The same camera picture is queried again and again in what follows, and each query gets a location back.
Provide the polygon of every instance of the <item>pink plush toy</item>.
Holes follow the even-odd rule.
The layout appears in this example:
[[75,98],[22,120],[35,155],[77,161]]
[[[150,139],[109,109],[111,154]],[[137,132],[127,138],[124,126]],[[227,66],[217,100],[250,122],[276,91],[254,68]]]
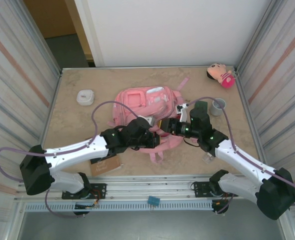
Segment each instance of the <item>pink plush toy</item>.
[[213,63],[207,68],[206,74],[210,79],[217,80],[226,89],[232,87],[236,82],[232,71],[227,71],[224,64]]

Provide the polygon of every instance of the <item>cardboard piece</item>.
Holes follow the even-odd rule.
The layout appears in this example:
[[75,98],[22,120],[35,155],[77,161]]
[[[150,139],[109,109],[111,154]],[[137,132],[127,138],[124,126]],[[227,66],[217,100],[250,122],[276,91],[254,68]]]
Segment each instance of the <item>cardboard piece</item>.
[[92,176],[105,174],[120,167],[121,162],[117,155],[90,165]]

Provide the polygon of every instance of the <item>pink backpack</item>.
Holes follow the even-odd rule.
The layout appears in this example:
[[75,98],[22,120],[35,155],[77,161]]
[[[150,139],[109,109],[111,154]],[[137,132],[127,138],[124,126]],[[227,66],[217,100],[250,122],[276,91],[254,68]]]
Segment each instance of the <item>pink backpack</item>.
[[[162,119],[178,117],[176,105],[184,103],[184,99],[179,91],[189,79],[189,77],[186,77],[176,90],[171,90],[167,86],[135,87],[123,90],[116,96],[115,101],[125,104],[137,115],[144,117],[153,116],[155,118],[155,125],[149,130],[160,135],[160,144],[153,149],[139,149],[140,152],[149,154],[153,163],[161,163],[163,151],[175,148],[183,141],[183,137],[170,135],[162,131],[157,124]],[[112,127],[126,126],[135,118],[129,110],[115,103],[112,116],[113,122],[108,123]]]

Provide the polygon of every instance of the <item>marble tabletop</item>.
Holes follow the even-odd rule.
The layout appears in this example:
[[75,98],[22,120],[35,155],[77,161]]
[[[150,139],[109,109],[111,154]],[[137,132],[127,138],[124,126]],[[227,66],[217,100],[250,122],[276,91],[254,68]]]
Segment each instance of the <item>marble tabletop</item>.
[[[160,85],[176,89],[185,77],[190,77],[181,90],[185,101],[188,103],[206,96],[224,99],[235,143],[257,158],[237,86],[229,89],[221,87],[217,81],[207,77],[205,67],[65,69],[44,147],[58,148],[90,138],[94,134],[94,125],[91,121],[93,109],[102,102],[114,100],[121,90]],[[77,103],[77,94],[84,89],[94,91],[94,103],[90,106],[81,106]],[[112,104],[103,105],[95,113],[99,133],[109,128],[107,122],[112,120],[112,107]],[[229,135],[223,115],[210,115],[210,120],[213,128]],[[221,169],[237,173],[236,169],[218,158],[209,164],[205,163],[202,160],[203,155],[204,152],[200,148],[191,147],[183,142],[178,147],[165,151],[163,162],[155,164],[150,161],[148,154],[128,149],[119,155],[122,167],[105,175],[214,174]],[[65,171],[83,172],[91,176],[90,162],[75,164]]]

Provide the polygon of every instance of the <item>striped wall panel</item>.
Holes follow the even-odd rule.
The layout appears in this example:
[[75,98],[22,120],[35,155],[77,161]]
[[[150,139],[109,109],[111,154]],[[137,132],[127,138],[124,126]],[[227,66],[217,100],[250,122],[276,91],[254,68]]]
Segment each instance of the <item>striped wall panel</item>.
[[[0,0],[0,147],[28,150],[40,142],[59,77],[59,67],[22,1]],[[0,164],[21,178],[22,157],[2,152]],[[17,186],[0,174],[0,239]]]
[[266,162],[295,181],[295,0],[277,2],[237,69]]

